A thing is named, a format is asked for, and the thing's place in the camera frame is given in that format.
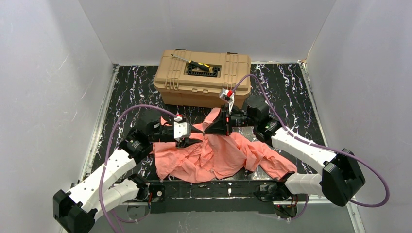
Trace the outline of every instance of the metal edge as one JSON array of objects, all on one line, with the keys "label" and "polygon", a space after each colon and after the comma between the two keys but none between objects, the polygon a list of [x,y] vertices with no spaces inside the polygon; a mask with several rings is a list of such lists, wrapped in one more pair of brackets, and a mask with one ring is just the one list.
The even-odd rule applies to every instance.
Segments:
[{"label": "metal edge", "polygon": [[[217,198],[217,199],[233,199],[233,198],[235,197]],[[299,201],[299,204],[304,204],[304,203],[305,203],[304,200]],[[283,205],[283,204],[290,204],[290,201],[273,201],[273,205]],[[325,197],[310,195],[308,204],[332,204],[332,203]],[[141,205],[147,205],[147,203],[145,202],[124,202],[120,205],[141,206]]]},{"label": "metal edge", "polygon": [[[290,63],[297,63],[297,61],[294,62],[278,62],[278,61],[254,61],[251,62],[250,64],[290,64]],[[158,66],[159,64],[139,64],[139,66]],[[122,67],[133,67],[137,66],[136,64],[122,64]]]},{"label": "metal edge", "polygon": [[113,75],[110,80],[109,86],[107,87],[107,92],[104,96],[102,105],[100,107],[98,120],[96,122],[96,126],[93,130],[92,140],[90,141],[90,145],[87,151],[89,151],[89,155],[86,158],[86,162],[83,165],[82,173],[80,175],[79,180],[83,180],[87,174],[91,173],[91,169],[93,166],[94,157],[96,155],[97,145],[100,140],[100,135],[104,126],[104,120],[106,118],[107,110],[109,108],[110,98],[113,93],[113,87],[117,78],[117,74],[119,72],[119,64],[115,64],[113,67]]},{"label": "metal edge", "polygon": [[352,226],[355,233],[366,233],[357,205],[349,202],[346,206],[348,208],[349,217],[352,221]]},{"label": "metal edge", "polygon": [[319,119],[318,108],[316,106],[315,98],[313,97],[312,87],[310,86],[310,77],[309,77],[308,70],[306,68],[306,60],[299,60],[298,64],[299,64],[300,69],[301,69],[302,74],[303,74],[303,80],[305,81],[305,85],[306,85],[306,88],[308,90],[309,99],[312,102],[313,112],[315,113],[316,120],[318,121],[319,129],[321,131],[322,138],[323,138],[323,142],[325,143],[325,146],[327,146],[325,133],[323,132],[322,124],[321,124],[321,121]]},{"label": "metal edge", "polygon": [[290,64],[290,63],[298,63],[296,61],[294,62],[277,62],[277,61],[254,61],[251,62],[250,64]]}]

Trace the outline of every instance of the metal frame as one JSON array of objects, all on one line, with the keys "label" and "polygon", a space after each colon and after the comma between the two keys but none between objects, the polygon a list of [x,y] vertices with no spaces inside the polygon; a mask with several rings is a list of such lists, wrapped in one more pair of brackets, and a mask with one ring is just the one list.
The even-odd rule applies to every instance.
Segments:
[{"label": "metal frame", "polygon": [[80,174],[80,178],[79,178],[80,181],[83,180],[86,175],[89,175],[91,173],[94,157],[96,156],[97,145],[100,140],[100,135],[102,134],[104,120],[106,118],[107,110],[109,108],[109,102],[110,102],[110,98],[112,97],[113,87],[116,82],[117,74],[119,72],[119,67],[120,67],[119,64],[114,64],[113,75],[110,79],[109,86],[107,87],[106,94],[104,96],[102,105],[100,107],[97,122],[93,130],[92,139],[90,141],[90,145],[87,150],[89,151],[89,155],[87,155],[85,164],[83,165],[82,173]]},{"label": "metal frame", "polygon": [[[305,85],[308,89],[309,99],[312,103],[313,111],[315,113],[316,120],[318,121],[318,125],[319,125],[319,129],[321,131],[321,134],[322,134],[322,138],[324,140],[325,145],[327,146],[326,137],[325,137],[325,134],[324,134],[324,131],[323,131],[320,119],[319,119],[319,114],[318,114],[318,111],[317,111],[316,102],[315,102],[314,97],[313,97],[312,88],[310,86],[310,78],[309,78],[309,74],[308,74],[308,71],[307,71],[306,61],[305,60],[299,60],[297,62],[277,62],[277,61],[251,62],[251,64],[292,64],[292,63],[299,64],[299,66],[302,70],[303,79],[304,79]],[[115,64],[113,76],[112,76],[112,79],[110,81],[110,85],[107,89],[107,93],[106,93],[106,95],[103,99],[102,107],[101,107],[100,112],[99,112],[99,118],[98,118],[98,121],[96,123],[96,127],[95,127],[94,132],[93,132],[93,137],[92,137],[92,140],[91,140],[91,143],[90,143],[90,146],[89,146],[89,150],[88,150],[89,155],[86,159],[86,162],[85,162],[84,167],[82,169],[82,173],[81,173],[81,176],[80,176],[79,180],[83,180],[83,178],[87,174],[91,173],[93,160],[94,160],[94,157],[96,155],[97,145],[98,145],[98,142],[100,140],[100,135],[101,135],[102,128],[104,126],[104,119],[105,119],[105,116],[107,114],[108,105],[109,105],[110,98],[111,98],[111,95],[112,95],[112,92],[113,92],[113,86],[114,86],[114,83],[115,83],[116,78],[117,78],[119,67],[120,67],[119,64]],[[308,204],[326,204],[326,203],[331,204],[331,202],[325,197],[318,197],[318,196],[315,196],[315,195],[310,195],[309,197],[310,197],[310,199],[308,201]],[[279,202],[279,201],[274,202],[274,204],[284,204],[284,203],[285,203],[284,201],[283,202]],[[130,206],[133,206],[133,205],[146,205],[146,203],[133,203],[132,202],[132,203],[124,203],[123,205],[130,205]],[[348,212],[349,212],[350,218],[352,220],[352,225],[354,227],[355,233],[365,233],[365,229],[363,227],[363,223],[362,223],[362,220],[360,218],[357,206],[355,204],[352,204],[352,203],[348,203],[346,206],[348,208]]]}]

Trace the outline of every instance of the screwdriver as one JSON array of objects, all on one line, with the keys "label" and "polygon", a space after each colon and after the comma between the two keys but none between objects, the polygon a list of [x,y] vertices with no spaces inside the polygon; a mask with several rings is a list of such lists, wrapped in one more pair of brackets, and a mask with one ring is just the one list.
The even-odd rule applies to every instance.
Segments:
[{"label": "screwdriver", "polygon": [[192,65],[194,65],[195,67],[197,67],[197,68],[199,68],[199,69],[201,69],[201,70],[203,70],[203,71],[210,72],[210,70],[211,70],[210,66],[208,66],[208,65],[206,65],[206,64],[198,63],[198,62],[194,62],[194,61],[188,61],[188,60],[186,60],[186,59],[184,59],[184,58],[181,58],[181,57],[178,57],[178,56],[176,56],[176,55],[173,55],[173,54],[171,54],[171,55],[172,55],[173,57],[177,57],[177,58],[179,58],[179,59],[181,59],[181,60],[183,60],[183,61],[185,61],[185,62],[187,62],[187,63],[189,63],[189,64],[192,64]]}]

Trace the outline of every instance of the wrinkled cloth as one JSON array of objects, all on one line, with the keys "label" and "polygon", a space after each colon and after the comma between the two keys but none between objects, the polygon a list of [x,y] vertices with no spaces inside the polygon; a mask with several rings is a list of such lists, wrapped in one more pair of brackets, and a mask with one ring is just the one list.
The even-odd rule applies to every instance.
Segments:
[{"label": "wrinkled cloth", "polygon": [[[202,124],[194,125],[205,130],[219,114],[214,108]],[[255,171],[261,166],[272,178],[281,178],[296,166],[262,142],[250,142],[240,133],[230,136],[192,133],[191,138],[201,139],[187,148],[176,148],[174,142],[153,143],[157,175],[168,175],[181,180],[200,183],[213,178],[222,179],[236,174],[242,167]]]}]

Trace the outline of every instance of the floor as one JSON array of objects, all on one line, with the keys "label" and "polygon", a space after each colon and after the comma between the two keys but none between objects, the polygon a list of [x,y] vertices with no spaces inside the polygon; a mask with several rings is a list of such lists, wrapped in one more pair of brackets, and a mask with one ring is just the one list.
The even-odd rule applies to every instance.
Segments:
[{"label": "floor", "polygon": [[[125,219],[143,216],[141,207],[126,208],[116,208],[117,215]],[[274,217],[257,212],[178,212],[150,214],[138,224],[122,226],[125,233],[355,233],[348,210],[333,204],[310,204],[306,213],[290,224]],[[104,217],[90,231],[112,232]]]},{"label": "floor", "polygon": [[[153,86],[153,78],[158,66],[123,66],[119,68],[116,77],[113,93],[108,106],[107,115],[98,149],[93,160],[92,171],[97,169],[104,161],[105,150],[107,148],[108,135],[120,114],[127,108],[136,104],[152,104],[166,108],[171,112],[185,115],[193,124],[200,123],[210,112],[210,109],[187,106],[165,105],[160,94]],[[298,132],[307,139],[318,144],[324,144],[322,133],[317,122],[313,105],[309,98],[309,93],[304,82],[301,67],[297,63],[291,64],[252,64],[251,73],[260,78],[266,88],[266,94],[272,101],[275,109],[289,128]],[[259,95],[256,83],[251,81],[251,95]],[[111,145],[111,151],[124,137],[124,133],[134,125],[136,117],[140,111],[134,111],[121,124],[120,131],[115,133],[116,140]],[[250,140],[256,140],[251,128],[238,130]],[[299,173],[315,173],[315,171],[302,161],[289,155],[285,151],[278,151],[282,156],[296,164]],[[153,156],[149,156],[141,164],[137,165],[126,176],[138,172],[148,180],[158,182],[159,178],[155,171]],[[271,179],[260,167],[254,172],[240,170],[233,177],[228,177],[222,183],[253,183],[264,182]],[[164,184],[185,185],[185,182],[169,176]],[[195,188],[190,189],[190,197]],[[286,222],[273,220],[275,215],[270,217],[259,215],[258,212],[265,211],[248,210],[250,212],[230,212],[232,209],[241,209],[241,205],[230,207],[230,202],[222,204],[218,209],[225,212],[185,212],[187,204],[180,203],[182,208],[176,213],[150,214],[147,218],[135,224],[124,224],[126,232],[136,230],[144,232],[269,232],[276,229],[276,232],[354,232],[352,223],[346,208],[333,206],[332,204],[310,204],[307,213],[288,225]],[[147,208],[136,208],[119,206],[116,208],[118,214],[125,218],[143,216],[143,211]],[[104,217],[100,218],[91,232],[111,232]]]}]

